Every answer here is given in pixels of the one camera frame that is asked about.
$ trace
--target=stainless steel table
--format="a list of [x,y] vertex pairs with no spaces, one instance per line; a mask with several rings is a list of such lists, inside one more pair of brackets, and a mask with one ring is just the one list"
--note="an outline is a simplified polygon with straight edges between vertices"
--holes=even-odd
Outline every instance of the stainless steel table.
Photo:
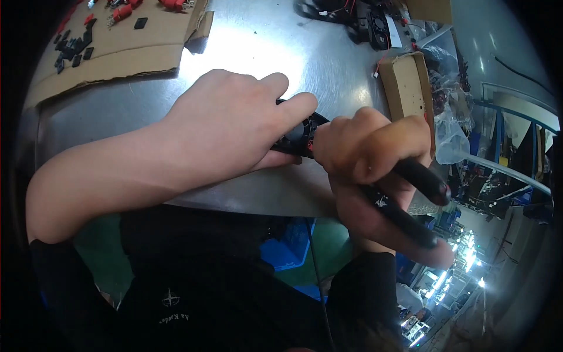
[[[38,112],[34,168],[74,145],[160,120],[176,98],[214,68],[258,79],[282,72],[289,78],[283,98],[312,92],[319,100],[317,112],[328,119],[353,114],[362,106],[373,106],[388,116],[381,80],[372,77],[383,52],[367,43],[354,44],[342,25],[300,17],[293,6],[289,0],[211,0],[208,9],[215,11],[215,19],[207,48],[201,55],[184,49],[175,75],[95,85],[43,104]],[[403,44],[404,48],[393,49],[389,55],[407,51],[408,39],[403,38]],[[267,215],[335,215],[327,175],[312,160],[193,190],[170,203]],[[436,211],[420,194],[409,209],[412,214]]]

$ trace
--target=cardboard box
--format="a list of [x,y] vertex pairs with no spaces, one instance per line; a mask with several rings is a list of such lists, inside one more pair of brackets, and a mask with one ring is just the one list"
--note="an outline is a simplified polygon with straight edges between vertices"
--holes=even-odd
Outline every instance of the cardboard box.
[[453,24],[450,0],[406,0],[410,18]]
[[[65,69],[57,74],[54,63],[59,52],[55,51],[53,34],[33,75],[24,109],[88,84],[176,70],[184,43],[209,35],[213,14],[204,14],[207,1],[195,0],[194,7],[183,13],[167,11],[157,0],[145,1],[131,16],[110,28],[107,18],[113,10],[104,7],[105,1],[98,1],[91,9],[87,1],[77,3],[63,32],[70,29],[69,38],[82,37],[84,21],[93,15],[97,20],[89,45],[94,48],[92,56],[75,68],[64,60]],[[143,29],[135,30],[139,17],[147,17],[148,21]]]
[[430,156],[434,158],[436,145],[432,87],[424,55],[417,51],[384,59],[379,66],[379,74],[383,80],[392,121],[410,115],[426,117],[432,138]]

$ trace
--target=green floor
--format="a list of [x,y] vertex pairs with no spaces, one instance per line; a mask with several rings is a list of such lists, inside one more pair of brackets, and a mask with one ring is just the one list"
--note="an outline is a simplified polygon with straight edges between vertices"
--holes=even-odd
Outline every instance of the green floor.
[[[122,251],[119,236],[119,215],[101,216],[87,224],[74,240],[77,251],[90,268],[98,287],[119,302],[131,283],[133,273]],[[313,232],[313,245],[319,261],[321,278],[335,274],[351,258],[348,230],[336,221],[318,218]],[[291,286],[316,284],[311,249],[305,263],[275,275]]]

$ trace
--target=black handle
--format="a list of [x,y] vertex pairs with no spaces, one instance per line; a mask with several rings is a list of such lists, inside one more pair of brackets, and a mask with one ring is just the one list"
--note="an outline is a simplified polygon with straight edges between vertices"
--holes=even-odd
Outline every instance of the black handle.
[[378,186],[358,185],[358,187],[377,210],[416,244],[427,249],[436,247],[438,243],[436,235],[401,209],[394,200],[383,194]]
[[426,166],[414,158],[399,160],[393,168],[399,176],[413,185],[432,203],[447,206],[452,199],[450,187]]

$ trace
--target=cable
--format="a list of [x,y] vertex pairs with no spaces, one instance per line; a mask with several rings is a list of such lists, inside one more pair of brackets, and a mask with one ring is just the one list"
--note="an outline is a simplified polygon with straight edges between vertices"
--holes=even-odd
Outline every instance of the cable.
[[409,25],[409,24],[410,24],[410,25],[412,25],[412,26],[417,26],[417,27],[419,27],[420,29],[422,29],[423,31],[425,31],[425,32],[426,32],[426,29],[422,28],[422,27],[421,27],[421,26],[419,26],[418,24],[414,24],[414,23],[411,23],[411,22],[407,22],[407,23],[405,23],[405,24],[407,24],[407,25]]
[[510,67],[510,66],[508,66],[507,64],[505,64],[504,62],[502,62],[498,57],[496,57],[496,56],[494,56],[494,55],[493,55],[493,57],[494,57],[494,59],[495,59],[496,61],[498,61],[499,64],[503,65],[504,67],[506,67],[506,68],[509,69],[510,71],[516,73],[516,74],[519,75],[520,77],[524,77],[524,78],[526,78],[526,79],[529,79],[530,81],[532,81],[532,82],[534,82],[535,84],[539,85],[541,88],[545,89],[546,92],[548,92],[549,94],[551,94],[552,96],[555,97],[555,94],[553,94],[553,92],[552,92],[551,90],[549,90],[546,86],[544,86],[543,84],[541,84],[540,81],[538,81],[537,79],[532,78],[532,77],[530,77],[530,76],[527,76],[527,75],[525,75],[525,74],[523,74],[523,73],[520,73],[520,72],[518,72],[517,70],[514,70],[512,67]]
[[332,348],[333,352],[336,352],[336,346],[334,345],[334,341],[332,340],[332,334],[330,333],[330,324],[328,323],[328,314],[327,314],[326,302],[324,301],[324,294],[321,292],[321,289],[320,289],[319,267],[317,266],[316,255],[315,255],[315,246],[313,245],[313,236],[311,234],[311,227],[309,226],[309,220],[307,218],[305,218],[305,225],[307,225],[307,235],[309,235],[309,246],[311,247],[311,256],[313,258],[313,267],[315,268],[317,285],[319,286],[320,303],[321,303],[321,306],[323,306],[324,323],[327,326],[327,333],[328,333],[328,338],[329,338],[329,341],[330,341],[330,347]]
[[334,14],[334,13],[340,11],[340,10],[344,10],[344,9],[346,8],[346,5],[348,5],[348,1],[350,1],[350,0],[346,0],[346,3],[344,4],[344,6],[342,6],[342,7],[339,8],[338,10],[329,11],[329,12],[327,13],[327,15]]
[[384,34],[385,34],[385,38],[387,39],[387,50],[385,51],[385,54],[383,54],[381,59],[377,62],[377,67],[376,67],[376,73],[377,74],[379,74],[379,65],[381,64],[381,61],[383,61],[383,59],[385,59],[385,56],[387,55],[387,53],[389,52],[389,49],[391,48],[391,40],[387,36],[387,33],[384,33]]

